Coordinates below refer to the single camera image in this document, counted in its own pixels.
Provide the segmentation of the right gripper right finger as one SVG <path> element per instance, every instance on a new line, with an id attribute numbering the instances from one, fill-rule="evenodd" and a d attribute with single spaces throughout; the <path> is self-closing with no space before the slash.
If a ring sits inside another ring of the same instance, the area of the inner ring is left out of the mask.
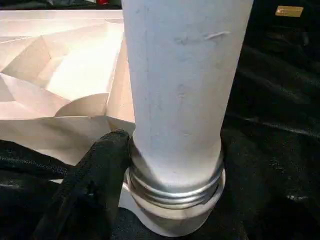
<path id="1" fill-rule="evenodd" d="M 267 156 L 249 141 L 224 139 L 226 184 L 245 240 L 318 240 L 320 224 L 304 197 L 288 196 Z"/>

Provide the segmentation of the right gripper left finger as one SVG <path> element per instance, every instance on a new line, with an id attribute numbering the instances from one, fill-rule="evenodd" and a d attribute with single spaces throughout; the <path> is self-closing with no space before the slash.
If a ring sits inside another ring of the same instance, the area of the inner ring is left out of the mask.
<path id="1" fill-rule="evenodd" d="M 108 240 L 117 216 L 130 135 L 116 130 L 97 140 L 68 171 L 34 230 L 36 240 Z"/>

